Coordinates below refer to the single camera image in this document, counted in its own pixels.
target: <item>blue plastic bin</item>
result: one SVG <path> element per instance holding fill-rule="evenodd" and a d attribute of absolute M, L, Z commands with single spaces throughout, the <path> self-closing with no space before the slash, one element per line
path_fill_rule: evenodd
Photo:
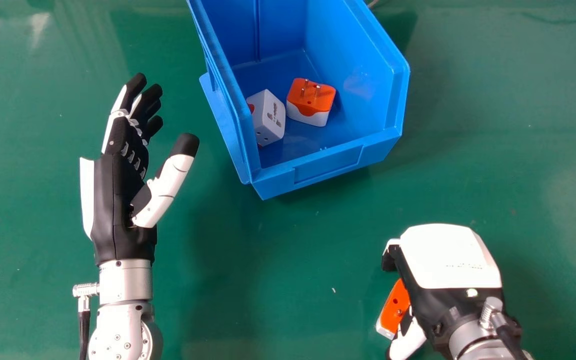
<path fill-rule="evenodd" d="M 199 78 L 242 183 L 262 199 L 384 160 L 402 136 L 410 68 L 363 0 L 187 0 Z M 325 127 L 286 118 L 258 148 L 246 98 L 294 78 L 337 89 Z"/>

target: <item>robotic arm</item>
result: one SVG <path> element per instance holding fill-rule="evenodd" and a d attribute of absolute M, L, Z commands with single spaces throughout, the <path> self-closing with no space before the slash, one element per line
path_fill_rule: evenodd
<path fill-rule="evenodd" d="M 391 340 L 387 359 L 406 360 L 426 341 L 448 360 L 533 359 L 506 313 L 499 269 L 470 228 L 410 227 L 388 242 L 381 268 L 400 275 L 375 326 Z"/>
<path fill-rule="evenodd" d="M 163 339 L 154 322 L 153 270 L 156 224 L 171 205 L 199 148 L 181 134 L 169 157 L 144 183 L 147 146 L 163 120 L 162 87 L 146 91 L 142 73 L 128 81 L 110 110 L 97 160 L 80 159 L 83 226 L 93 242 L 99 282 L 75 285 L 80 360 L 158 360 Z M 90 332 L 90 297 L 99 295 L 96 330 Z"/>

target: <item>bin bottom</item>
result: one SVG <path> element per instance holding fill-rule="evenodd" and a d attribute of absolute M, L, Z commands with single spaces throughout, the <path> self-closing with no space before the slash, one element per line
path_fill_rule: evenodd
<path fill-rule="evenodd" d="M 304 50 L 286 52 L 258 62 L 238 64 L 233 66 L 232 70 L 244 98 L 268 89 L 285 103 L 295 78 L 308 78 L 313 82 L 330 84 L 319 76 Z M 343 92 L 344 89 L 338 88 L 337 91 Z M 283 139 L 259 149 L 261 167 L 275 166 L 365 136 L 365 131 L 360 132 L 346 117 L 340 106 L 339 95 L 338 93 L 324 127 L 286 118 Z"/>

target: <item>green tabletop surface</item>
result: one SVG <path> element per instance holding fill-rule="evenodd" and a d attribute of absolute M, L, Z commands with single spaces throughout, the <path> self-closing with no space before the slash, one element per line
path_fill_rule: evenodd
<path fill-rule="evenodd" d="M 185 1 L 0 0 L 0 360 L 78 357 L 71 288 L 98 280 L 78 157 L 98 156 L 137 72 L 164 89 L 151 163 L 179 133 L 201 138 L 158 226 L 164 360 L 382 360 L 375 320 L 397 280 L 382 250 L 425 223 L 477 231 L 525 349 L 576 359 L 576 0 L 374 13 L 411 68 L 402 139 L 383 162 L 261 201 L 199 85 Z"/>

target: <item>robotic hand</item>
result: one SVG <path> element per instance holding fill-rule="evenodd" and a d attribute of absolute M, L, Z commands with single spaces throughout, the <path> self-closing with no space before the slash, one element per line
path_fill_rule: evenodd
<path fill-rule="evenodd" d="M 400 279 L 376 324 L 388 360 L 406 360 L 426 340 L 449 360 L 532 360 L 504 306 L 501 275 L 470 228 L 434 223 L 391 239 L 381 268 Z"/>
<path fill-rule="evenodd" d="M 163 340 L 154 323 L 156 224 L 190 170 L 199 139 L 181 134 L 154 178 L 146 146 L 163 126 L 162 87 L 146 91 L 142 73 L 128 81 L 110 110 L 97 160 L 80 159 L 83 226 L 94 246 L 99 282 L 75 285 L 80 360 L 158 360 Z M 99 295 L 89 340 L 90 297 Z"/>

